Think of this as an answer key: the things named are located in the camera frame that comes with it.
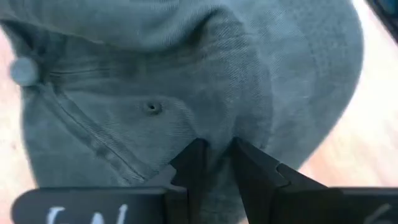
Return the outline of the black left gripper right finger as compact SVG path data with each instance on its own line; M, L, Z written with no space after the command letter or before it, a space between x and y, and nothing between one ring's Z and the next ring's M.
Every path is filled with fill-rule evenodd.
M327 187L240 138L230 153L249 224L398 224L398 188Z

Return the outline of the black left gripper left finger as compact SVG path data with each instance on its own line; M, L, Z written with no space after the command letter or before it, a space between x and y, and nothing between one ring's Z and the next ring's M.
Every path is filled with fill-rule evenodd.
M136 187L41 188L12 204L14 224L197 224L208 144L192 141Z

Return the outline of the grey-green cap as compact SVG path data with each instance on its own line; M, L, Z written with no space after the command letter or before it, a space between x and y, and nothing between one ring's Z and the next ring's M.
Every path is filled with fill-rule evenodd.
M363 61L351 0L0 0L41 187L127 187L210 144L200 224L244 218L234 137L296 169Z

